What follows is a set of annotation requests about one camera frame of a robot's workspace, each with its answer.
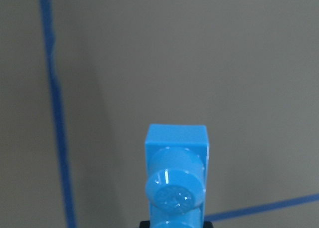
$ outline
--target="gray floor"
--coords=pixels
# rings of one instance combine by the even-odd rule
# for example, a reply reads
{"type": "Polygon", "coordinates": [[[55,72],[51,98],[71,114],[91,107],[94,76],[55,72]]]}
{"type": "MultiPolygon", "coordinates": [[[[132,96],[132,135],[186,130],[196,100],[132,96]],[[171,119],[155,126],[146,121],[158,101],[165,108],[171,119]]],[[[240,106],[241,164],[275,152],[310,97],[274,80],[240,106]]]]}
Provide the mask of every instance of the gray floor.
{"type": "MultiPolygon", "coordinates": [[[[318,193],[318,1],[52,0],[79,227],[148,219],[150,123],[207,125],[207,214],[318,193]]],[[[0,0],[0,20],[0,227],[64,227],[38,0],[0,0]]]]}

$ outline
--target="blue tape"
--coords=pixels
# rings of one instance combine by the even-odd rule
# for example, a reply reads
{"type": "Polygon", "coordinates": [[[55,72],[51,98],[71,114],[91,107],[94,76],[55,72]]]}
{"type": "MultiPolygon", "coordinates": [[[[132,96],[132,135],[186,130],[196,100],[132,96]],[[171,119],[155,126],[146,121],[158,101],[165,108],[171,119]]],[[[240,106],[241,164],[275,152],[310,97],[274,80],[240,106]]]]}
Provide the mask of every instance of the blue tape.
{"type": "Polygon", "coordinates": [[[238,209],[234,211],[207,215],[205,216],[205,220],[211,221],[211,222],[222,221],[222,220],[227,220],[231,218],[243,217],[243,216],[253,215],[253,214],[257,214],[261,212],[268,212],[268,211],[273,211],[277,209],[297,206],[297,205],[310,203],[310,202],[316,202],[316,201],[319,201],[319,193],[309,195],[309,196],[298,197],[298,198],[293,198],[289,200],[254,206],[254,207],[242,208],[242,209],[238,209]]]}
{"type": "Polygon", "coordinates": [[[46,63],[51,92],[52,110],[55,126],[55,138],[59,168],[64,197],[64,209],[68,228],[76,228],[76,218],[73,205],[70,169],[68,164],[68,149],[65,135],[63,104],[61,88],[55,72],[54,47],[55,36],[53,31],[53,19],[50,0],[40,0],[42,25],[45,41],[46,63]]]}

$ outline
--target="light blue plastic block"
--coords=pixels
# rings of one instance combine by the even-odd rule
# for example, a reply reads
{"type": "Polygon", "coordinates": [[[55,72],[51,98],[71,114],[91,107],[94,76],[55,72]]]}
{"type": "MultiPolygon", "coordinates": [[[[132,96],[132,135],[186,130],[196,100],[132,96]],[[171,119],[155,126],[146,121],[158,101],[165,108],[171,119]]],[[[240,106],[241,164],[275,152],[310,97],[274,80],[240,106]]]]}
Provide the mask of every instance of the light blue plastic block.
{"type": "Polygon", "coordinates": [[[202,228],[209,141],[202,125],[150,125],[145,140],[151,228],[202,228]]]}

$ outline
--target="blue tape strip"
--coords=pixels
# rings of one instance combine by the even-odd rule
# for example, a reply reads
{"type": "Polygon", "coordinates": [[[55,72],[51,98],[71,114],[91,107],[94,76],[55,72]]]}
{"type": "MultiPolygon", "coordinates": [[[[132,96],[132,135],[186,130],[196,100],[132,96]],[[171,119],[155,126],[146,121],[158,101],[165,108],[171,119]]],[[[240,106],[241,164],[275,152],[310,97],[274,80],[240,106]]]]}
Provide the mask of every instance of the blue tape strip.
{"type": "Polygon", "coordinates": [[[216,222],[227,220],[235,217],[243,217],[261,212],[268,212],[272,210],[282,209],[286,207],[297,206],[305,203],[316,202],[319,201],[319,193],[313,194],[304,197],[293,198],[290,200],[279,201],[254,207],[242,208],[229,212],[221,212],[212,215],[205,216],[206,221],[216,222]]]}
{"type": "Polygon", "coordinates": [[[62,192],[64,196],[64,209],[68,228],[76,228],[76,218],[74,213],[70,170],[68,165],[68,150],[65,135],[63,104],[61,88],[55,72],[54,47],[55,36],[53,31],[53,19],[50,0],[40,0],[42,25],[45,41],[47,71],[49,86],[51,91],[52,110],[55,126],[55,138],[57,154],[59,158],[59,168],[62,182],[62,192]]]}

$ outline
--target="blue toy brick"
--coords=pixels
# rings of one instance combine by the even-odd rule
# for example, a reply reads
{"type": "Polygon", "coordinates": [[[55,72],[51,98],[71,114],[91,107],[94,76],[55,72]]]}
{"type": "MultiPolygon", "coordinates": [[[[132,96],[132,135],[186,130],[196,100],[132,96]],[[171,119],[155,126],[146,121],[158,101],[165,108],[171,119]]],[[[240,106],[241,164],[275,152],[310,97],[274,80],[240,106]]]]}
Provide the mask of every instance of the blue toy brick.
{"type": "Polygon", "coordinates": [[[145,141],[151,228],[202,228],[209,141],[203,125],[150,125],[145,141]]]}

